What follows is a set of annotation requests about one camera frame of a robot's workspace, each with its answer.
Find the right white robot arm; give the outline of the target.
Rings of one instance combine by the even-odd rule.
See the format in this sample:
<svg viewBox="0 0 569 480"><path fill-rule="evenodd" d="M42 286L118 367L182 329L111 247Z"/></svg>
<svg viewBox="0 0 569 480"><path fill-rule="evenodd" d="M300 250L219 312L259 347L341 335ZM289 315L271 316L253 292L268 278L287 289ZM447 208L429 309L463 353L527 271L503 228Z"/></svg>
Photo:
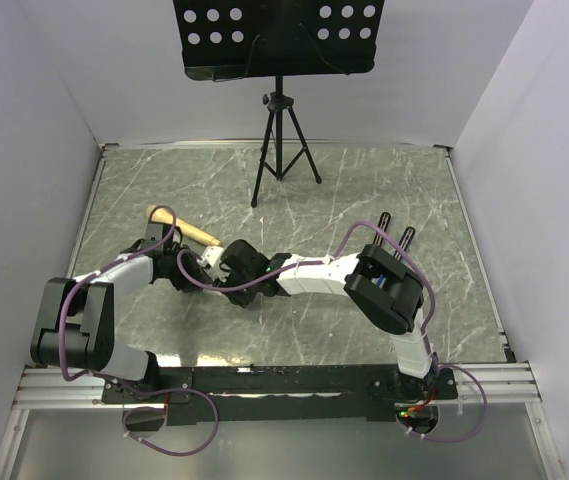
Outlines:
<svg viewBox="0 0 569 480"><path fill-rule="evenodd" d="M424 286L417 274L382 247L339 258L278 253L268 258L244 240L230 244L217 261L218 285L236 287L227 295L241 307L257 294L347 296L378 329L390 335L402 390L422 398L435 384L431 347L426 344Z"/></svg>

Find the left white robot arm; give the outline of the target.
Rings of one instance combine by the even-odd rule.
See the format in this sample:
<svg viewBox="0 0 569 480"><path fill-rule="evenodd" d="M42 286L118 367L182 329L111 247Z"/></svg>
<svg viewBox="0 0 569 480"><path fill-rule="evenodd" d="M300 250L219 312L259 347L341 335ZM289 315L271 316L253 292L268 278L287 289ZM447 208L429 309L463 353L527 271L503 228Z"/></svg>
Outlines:
<svg viewBox="0 0 569 480"><path fill-rule="evenodd" d="M125 386L138 401L153 400L163 388L157 357L115 339L115 304L158 279L169 281L179 292L198 291L189 276L205 285L213 283L181 243L177 228L148 222L145 236L111 263L45 284L30 344L32 361L67 372L76 369L76 374L65 375L67 380L95 374Z"/></svg>

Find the black stapler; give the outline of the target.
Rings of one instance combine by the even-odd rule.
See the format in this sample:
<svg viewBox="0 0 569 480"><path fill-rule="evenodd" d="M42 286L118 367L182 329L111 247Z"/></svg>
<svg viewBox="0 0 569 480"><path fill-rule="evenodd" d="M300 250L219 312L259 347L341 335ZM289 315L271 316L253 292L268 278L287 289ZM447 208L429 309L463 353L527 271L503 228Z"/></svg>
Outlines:
<svg viewBox="0 0 569 480"><path fill-rule="evenodd" d="M388 228L391 224L391 221L392 221L392 215L389 212L384 211L381 213L381 215L378 219L377 228L379 230L383 231L384 233L387 233ZM384 244L384 239L379 233L375 234L374 239L373 239L373 244L378 246L378 247L381 247Z"/></svg>

